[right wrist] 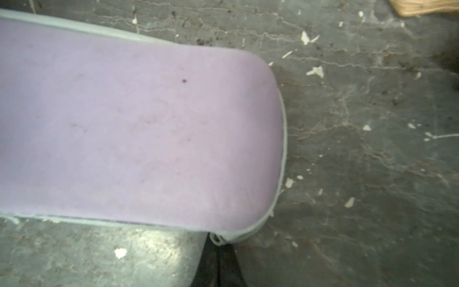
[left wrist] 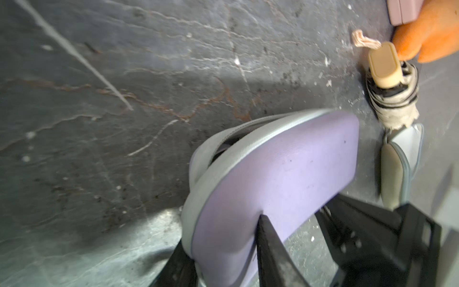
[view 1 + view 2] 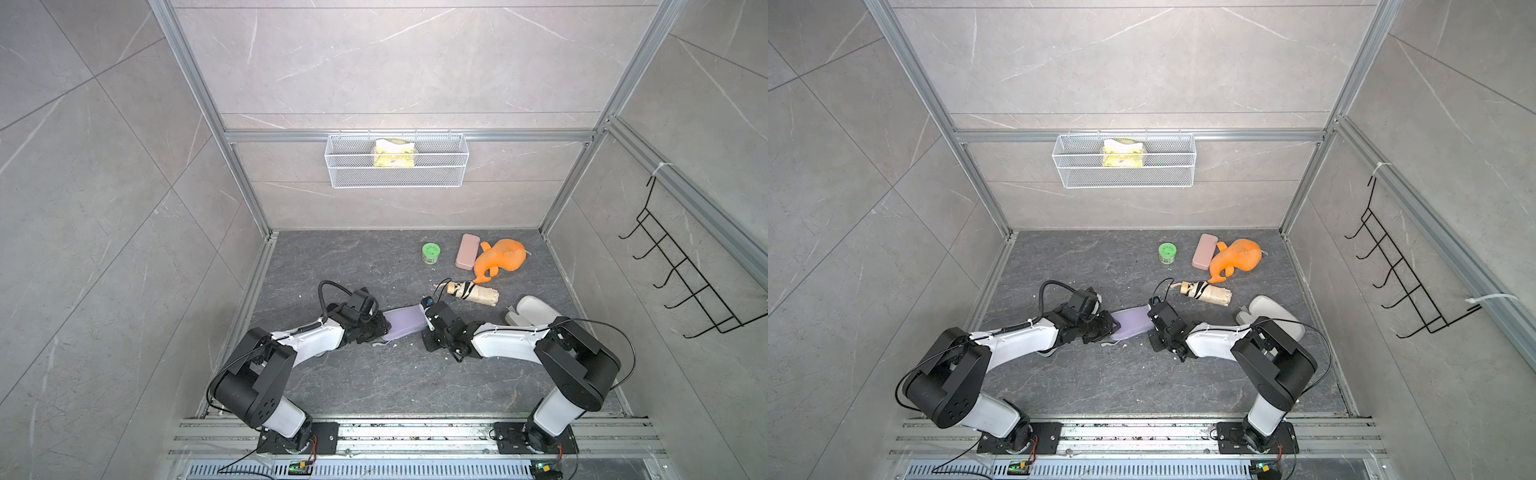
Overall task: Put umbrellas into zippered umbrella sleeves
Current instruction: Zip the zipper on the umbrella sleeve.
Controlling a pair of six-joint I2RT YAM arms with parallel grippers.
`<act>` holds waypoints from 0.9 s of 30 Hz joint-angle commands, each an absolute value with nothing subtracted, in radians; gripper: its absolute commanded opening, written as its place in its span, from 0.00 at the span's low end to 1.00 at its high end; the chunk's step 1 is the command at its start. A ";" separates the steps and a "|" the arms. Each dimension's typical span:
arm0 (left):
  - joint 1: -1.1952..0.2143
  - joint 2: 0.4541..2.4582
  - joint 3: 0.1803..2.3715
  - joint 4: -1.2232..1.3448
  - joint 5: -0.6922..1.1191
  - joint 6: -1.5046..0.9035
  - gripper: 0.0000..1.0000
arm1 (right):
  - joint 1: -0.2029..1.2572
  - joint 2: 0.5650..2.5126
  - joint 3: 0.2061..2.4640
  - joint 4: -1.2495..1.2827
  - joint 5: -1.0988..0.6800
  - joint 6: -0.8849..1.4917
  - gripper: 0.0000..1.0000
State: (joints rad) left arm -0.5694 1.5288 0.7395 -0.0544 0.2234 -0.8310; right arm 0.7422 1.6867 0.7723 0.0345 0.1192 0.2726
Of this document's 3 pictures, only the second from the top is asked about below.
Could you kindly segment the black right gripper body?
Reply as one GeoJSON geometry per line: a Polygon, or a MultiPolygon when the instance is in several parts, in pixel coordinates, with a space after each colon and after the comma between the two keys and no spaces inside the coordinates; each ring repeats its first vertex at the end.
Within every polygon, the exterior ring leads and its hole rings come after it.
{"type": "Polygon", "coordinates": [[[315,214],[334,262],[333,287],[433,287],[442,228],[406,203],[388,210],[337,194],[315,214]]]}

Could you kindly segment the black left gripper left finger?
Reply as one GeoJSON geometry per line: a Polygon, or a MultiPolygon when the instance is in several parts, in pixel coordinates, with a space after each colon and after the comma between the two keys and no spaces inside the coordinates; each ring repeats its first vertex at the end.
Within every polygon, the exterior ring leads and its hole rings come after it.
{"type": "Polygon", "coordinates": [[[184,251],[180,240],[166,265],[149,287],[197,287],[195,262],[184,251]]]}

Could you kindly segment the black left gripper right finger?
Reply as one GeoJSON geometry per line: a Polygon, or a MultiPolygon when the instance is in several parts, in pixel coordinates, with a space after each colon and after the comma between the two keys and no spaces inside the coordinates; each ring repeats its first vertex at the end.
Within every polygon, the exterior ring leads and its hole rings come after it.
{"type": "Polygon", "coordinates": [[[257,245],[258,276],[261,287],[309,287],[270,219],[261,215],[255,235],[257,245]]]}

